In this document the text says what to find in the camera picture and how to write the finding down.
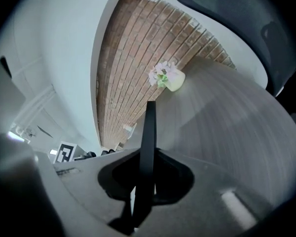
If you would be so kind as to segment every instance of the white surface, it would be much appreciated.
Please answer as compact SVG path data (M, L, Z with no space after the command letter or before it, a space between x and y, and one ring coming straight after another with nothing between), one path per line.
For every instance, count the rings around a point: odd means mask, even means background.
M131 133L130 133L130 135L128 136L127 140L129 140L130 137L133 136L133 133L134 133L134 131L135 131L136 126L137 126L137 123L135 123L135 125L133 126L133 128L132 128L132 130L131 130Z
M237 68L237 71L245 77L255 81L263 88L266 88L267 75L265 69L258 57L243 40L241 40L236 34L234 34L222 24L184 6L177 0L165 1L178 7L202 24L217 38L217 40L229 54L231 60Z
M50 152L49 152L51 155L56 155L57 154L57 150L51 150Z
M63 161L63 154L60 154L58 157L57 157L57 161L58 162L62 162Z
M47 154L51 163L55 161L56 155Z
M96 101L91 102L95 95L90 91L93 84L96 87L100 47L117 2L23 0L3 28L0 57L6 57L12 80L26 97L24 106L51 84L56 90L30 124L37 131L30 143L35 150L48 153L66 140L86 152L101 153Z
M100 143L93 116L96 105L94 101L92 111L91 100L91 79L96 86L96 76L90 78L92 49L100 52L106 28L99 29L100 19L106 4L117 1L45 0L43 6L41 40L49 75L75 127L94 145L94 152L100 150Z

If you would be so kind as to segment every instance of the light fixture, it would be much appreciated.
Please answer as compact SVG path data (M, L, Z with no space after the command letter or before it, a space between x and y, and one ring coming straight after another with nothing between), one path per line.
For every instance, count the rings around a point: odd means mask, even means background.
M49 153L52 154L52 155L56 155L57 154L57 150L53 150L52 149Z
M18 140L24 142L24 139L21 138L20 136L16 135L13 132L8 132L8 137L10 137L12 140Z

